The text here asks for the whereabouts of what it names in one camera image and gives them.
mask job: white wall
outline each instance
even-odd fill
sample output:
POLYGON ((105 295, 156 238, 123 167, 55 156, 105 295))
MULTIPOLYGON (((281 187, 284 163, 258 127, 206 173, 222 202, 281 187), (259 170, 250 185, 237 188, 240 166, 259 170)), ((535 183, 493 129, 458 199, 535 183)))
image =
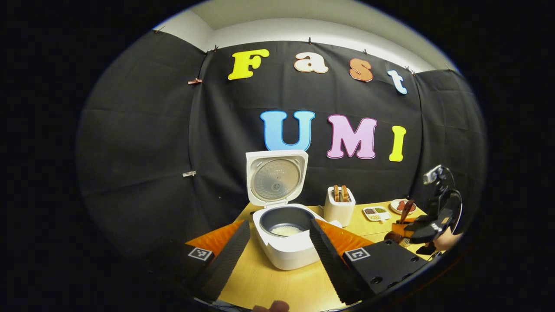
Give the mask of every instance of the white wall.
POLYGON ((202 51, 263 41, 304 41, 331 44, 385 59, 415 72, 436 69, 416 54, 375 34, 342 24, 303 18, 273 18, 212 30, 199 16, 184 11, 154 29, 179 37, 202 51))
POLYGON ((153 29, 159 30, 162 27, 164 27, 161 30, 162 32, 179 37, 203 51, 208 50, 208 48, 204 47, 207 46, 206 42, 212 36, 213 30, 202 18, 192 11, 187 10, 178 13, 153 29))

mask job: pink letter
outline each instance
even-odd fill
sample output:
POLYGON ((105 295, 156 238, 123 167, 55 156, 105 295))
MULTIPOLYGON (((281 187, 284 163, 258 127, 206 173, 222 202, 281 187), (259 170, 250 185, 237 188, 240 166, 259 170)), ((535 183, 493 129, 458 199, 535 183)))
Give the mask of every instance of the pink letter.
POLYGON ((330 115, 327 120, 333 129, 331 149, 327 152, 329 158, 341 158, 345 155, 341 150, 341 142, 343 142, 349 157, 355 154, 359 145, 360 149, 356 153, 358 158, 371 159, 376 156, 374 153, 374 129, 378 122, 375 119, 363 118, 355 133, 352 131, 349 120, 343 115, 330 115))

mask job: white ceiling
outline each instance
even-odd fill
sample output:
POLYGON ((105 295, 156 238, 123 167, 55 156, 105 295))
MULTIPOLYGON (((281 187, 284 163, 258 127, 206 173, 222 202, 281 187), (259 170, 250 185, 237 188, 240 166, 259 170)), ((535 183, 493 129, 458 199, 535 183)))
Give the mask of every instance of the white ceiling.
POLYGON ((388 39, 438 69, 454 64, 401 22, 353 0, 208 0, 191 9, 213 30, 268 18, 310 18, 343 24, 388 39))

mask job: rice cooker lid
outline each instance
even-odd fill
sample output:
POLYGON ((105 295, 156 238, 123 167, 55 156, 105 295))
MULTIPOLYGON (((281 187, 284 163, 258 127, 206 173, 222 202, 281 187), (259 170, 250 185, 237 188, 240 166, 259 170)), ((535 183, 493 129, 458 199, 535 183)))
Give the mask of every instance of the rice cooker lid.
POLYGON ((286 204, 299 196, 308 154, 304 150, 247 153, 249 200, 258 206, 286 204))

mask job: plate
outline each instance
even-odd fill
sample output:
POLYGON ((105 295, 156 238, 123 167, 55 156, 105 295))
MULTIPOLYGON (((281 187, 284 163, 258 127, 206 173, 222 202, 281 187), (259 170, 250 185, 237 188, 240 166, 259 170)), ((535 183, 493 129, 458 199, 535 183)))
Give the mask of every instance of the plate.
MULTIPOLYGON (((401 201, 405 202, 405 204, 408 203, 408 200, 406 199, 395 199, 389 203, 389 208, 391 208, 391 210, 394 213, 401 214, 403 211, 397 210, 397 207, 399 207, 399 204, 401 203, 401 201)), ((411 215, 413 212, 415 212, 415 210, 416 210, 416 205, 413 204, 411 211, 409 211, 408 214, 411 215)))
POLYGON ((381 221, 381 220, 387 220, 391 218, 391 214, 387 212, 387 210, 384 207, 380 207, 380 206, 364 207, 362 209, 362 213, 364 213, 368 218, 368 220, 370 221, 381 221))

